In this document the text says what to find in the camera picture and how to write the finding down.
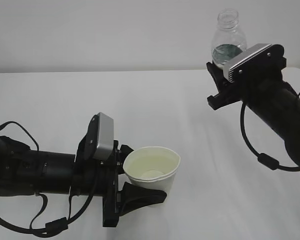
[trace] plastic bottle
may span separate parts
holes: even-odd
[[[239,26],[239,14],[235,9],[224,9],[218,15],[217,30],[211,43],[211,55],[215,65],[223,68],[226,62],[247,49],[247,40]]]

